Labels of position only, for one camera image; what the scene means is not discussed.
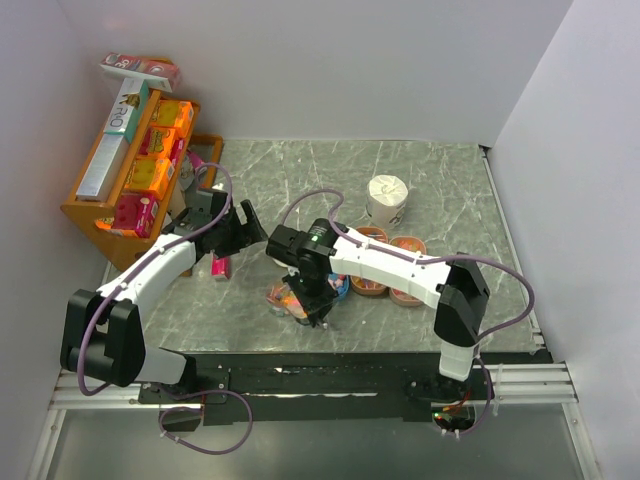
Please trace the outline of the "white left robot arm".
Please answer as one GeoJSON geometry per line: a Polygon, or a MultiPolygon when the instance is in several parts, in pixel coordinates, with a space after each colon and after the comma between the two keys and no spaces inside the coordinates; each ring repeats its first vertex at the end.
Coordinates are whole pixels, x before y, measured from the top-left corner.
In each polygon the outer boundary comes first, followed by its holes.
{"type": "Polygon", "coordinates": [[[199,189],[195,206],[168,224],[125,272],[95,291],[79,289],[70,297],[62,369],[79,380],[90,377],[118,387],[159,383],[174,401],[190,400],[198,389],[195,359],[147,345],[142,321],[170,284],[203,256],[226,258],[267,238],[249,200],[235,206],[225,191],[199,189]]]}

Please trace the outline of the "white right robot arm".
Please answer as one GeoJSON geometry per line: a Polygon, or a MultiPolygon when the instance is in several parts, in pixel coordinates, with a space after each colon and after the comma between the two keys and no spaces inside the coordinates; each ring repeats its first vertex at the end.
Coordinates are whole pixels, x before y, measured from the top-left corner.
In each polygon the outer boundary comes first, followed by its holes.
{"type": "Polygon", "coordinates": [[[410,252],[324,218],[306,232],[277,226],[266,254],[296,270],[283,282],[312,326],[324,321],[337,297],[331,274],[373,281],[434,309],[434,332],[441,341],[438,389],[456,399],[471,388],[479,328],[490,298],[477,260],[410,252]]]}

